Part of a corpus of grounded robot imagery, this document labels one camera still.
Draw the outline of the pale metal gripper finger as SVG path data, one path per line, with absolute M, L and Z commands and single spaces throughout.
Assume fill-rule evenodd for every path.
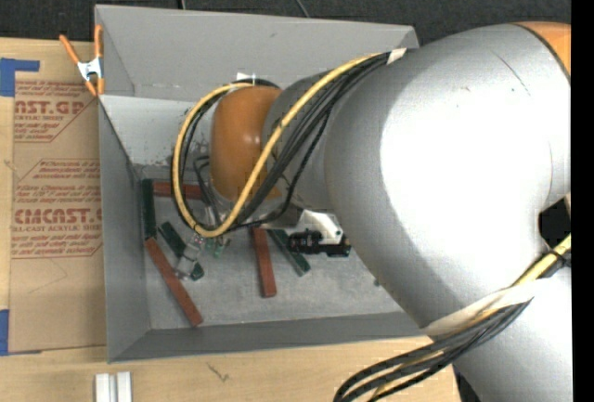
M 184 250 L 185 270 L 190 279 L 201 279 L 204 277 L 204 269 L 199 261 L 201 250 L 199 247 L 187 244 Z
M 183 252 L 175 267 L 176 272 L 178 274 L 191 274 L 198 263 L 199 254 L 200 239 L 197 235 L 194 235 L 184 244 Z

